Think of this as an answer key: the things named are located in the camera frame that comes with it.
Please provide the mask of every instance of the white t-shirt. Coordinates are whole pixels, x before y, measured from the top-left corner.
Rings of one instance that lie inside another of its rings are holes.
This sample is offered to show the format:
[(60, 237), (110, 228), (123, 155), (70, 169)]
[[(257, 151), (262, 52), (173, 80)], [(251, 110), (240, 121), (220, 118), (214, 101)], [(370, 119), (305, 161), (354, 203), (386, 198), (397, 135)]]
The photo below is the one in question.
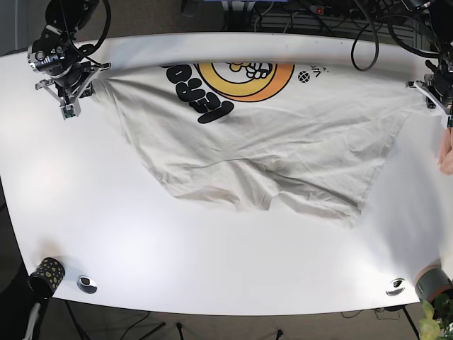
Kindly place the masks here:
[(309, 65), (150, 67), (93, 87), (171, 195), (240, 211), (279, 198), (344, 225), (407, 115), (425, 110), (400, 79)]

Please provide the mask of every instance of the white tabletop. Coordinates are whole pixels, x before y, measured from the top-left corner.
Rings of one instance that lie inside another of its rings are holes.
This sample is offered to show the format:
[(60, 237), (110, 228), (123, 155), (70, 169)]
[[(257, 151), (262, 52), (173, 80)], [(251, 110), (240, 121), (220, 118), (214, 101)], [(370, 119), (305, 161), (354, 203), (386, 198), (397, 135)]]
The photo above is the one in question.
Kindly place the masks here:
[[(114, 70), (196, 61), (350, 64), (351, 44), (300, 35), (155, 35), (107, 40), (95, 58)], [(360, 43), (358, 59), (371, 60), (373, 49)], [(388, 45), (376, 67), (407, 80), (428, 72), (423, 59)], [(63, 121), (56, 100), (35, 91), (45, 77), (25, 54), (0, 58), (0, 74), (6, 201), (28, 271), (46, 256), (64, 264), (57, 298), (160, 312), (308, 314), (416, 302), (411, 287), (389, 297), (386, 285), (414, 277), (440, 254), (453, 273), (453, 254), (442, 251), (451, 240), (453, 181), (436, 167), (437, 118), (408, 119), (360, 221), (343, 229), (284, 208), (239, 214), (177, 200), (93, 100), (82, 99), (81, 115)], [(98, 292), (81, 292), (79, 275), (92, 277)]]

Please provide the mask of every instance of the graphic print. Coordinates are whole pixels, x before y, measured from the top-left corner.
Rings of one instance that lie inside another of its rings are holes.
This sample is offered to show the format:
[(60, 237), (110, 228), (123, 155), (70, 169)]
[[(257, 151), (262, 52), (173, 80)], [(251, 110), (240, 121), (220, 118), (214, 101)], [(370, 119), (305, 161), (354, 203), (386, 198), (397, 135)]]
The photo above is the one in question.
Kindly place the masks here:
[[(167, 79), (176, 85), (179, 100), (188, 103), (201, 115), (198, 118), (200, 124), (206, 124), (230, 114), (234, 110), (234, 101), (252, 103), (272, 98), (289, 83), (295, 65), (228, 62), (163, 68), (167, 70)], [(297, 79), (304, 86), (328, 73), (325, 67), (310, 65), (306, 68), (297, 73)], [(206, 91), (203, 85), (212, 91)]]
[(293, 64), (228, 63), (198, 64), (200, 76), (212, 90), (233, 101), (265, 101), (288, 84)]
[(310, 73), (308, 73), (307, 71), (302, 71), (299, 73), (298, 78), (301, 83), (308, 83), (310, 80)]

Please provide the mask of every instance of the metal bracket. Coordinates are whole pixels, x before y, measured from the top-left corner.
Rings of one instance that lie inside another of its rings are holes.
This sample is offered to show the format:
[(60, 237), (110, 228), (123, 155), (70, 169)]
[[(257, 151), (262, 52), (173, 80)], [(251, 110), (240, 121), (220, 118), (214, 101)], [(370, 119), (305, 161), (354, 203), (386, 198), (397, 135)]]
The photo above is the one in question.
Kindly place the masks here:
[(80, 84), (80, 86), (75, 90), (74, 93), (69, 93), (68, 99), (69, 101), (66, 102), (63, 98), (60, 98), (54, 91), (49, 88), (49, 85), (53, 85), (55, 81), (53, 79), (45, 79), (40, 81), (35, 85), (35, 89), (44, 89), (46, 90), (52, 97), (54, 97), (59, 102), (59, 107), (63, 115), (63, 119), (71, 118), (71, 117), (78, 117), (81, 109), (79, 99), (84, 91), (88, 88), (91, 83), (91, 80), (94, 78), (97, 73), (103, 71), (105, 69), (109, 69), (111, 67), (110, 63), (103, 64), (102, 67), (98, 66), (91, 66), (89, 67), (88, 73), (89, 75), (85, 78), (85, 80)]
[(446, 108), (432, 93), (430, 93), (427, 89), (428, 83), (422, 81), (408, 81), (407, 86), (412, 89), (417, 89), (421, 92), (424, 96), (429, 98), (435, 105), (436, 109), (441, 116), (440, 124), (444, 128), (450, 128), (453, 126), (452, 120), (452, 108)]

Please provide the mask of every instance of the finger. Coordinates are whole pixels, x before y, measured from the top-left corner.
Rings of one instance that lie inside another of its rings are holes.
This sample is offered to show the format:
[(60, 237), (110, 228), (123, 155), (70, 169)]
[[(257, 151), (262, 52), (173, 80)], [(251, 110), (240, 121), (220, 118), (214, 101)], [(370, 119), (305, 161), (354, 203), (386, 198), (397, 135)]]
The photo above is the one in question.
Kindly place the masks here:
[(440, 164), (440, 172), (445, 175), (453, 174), (453, 151), (450, 151)]
[(441, 164), (444, 161), (445, 156), (447, 156), (447, 154), (451, 150), (452, 150), (452, 131), (451, 128), (447, 128), (442, 131), (438, 164)]

